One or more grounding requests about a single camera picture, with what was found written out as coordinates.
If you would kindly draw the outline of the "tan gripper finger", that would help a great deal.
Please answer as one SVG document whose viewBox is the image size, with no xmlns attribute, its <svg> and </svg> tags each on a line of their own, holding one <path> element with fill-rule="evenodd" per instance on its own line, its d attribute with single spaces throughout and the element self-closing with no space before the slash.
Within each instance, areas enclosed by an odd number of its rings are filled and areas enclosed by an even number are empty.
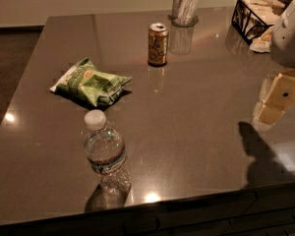
<svg viewBox="0 0 295 236">
<path fill-rule="evenodd" d="M 266 76 L 260 94 L 266 106 L 287 110 L 295 103 L 295 70 Z"/>
<path fill-rule="evenodd" d="M 256 120 L 269 125 L 276 123 L 283 115 L 283 110 L 267 106 L 262 102 L 256 104 L 253 112 L 253 116 Z"/>
</svg>

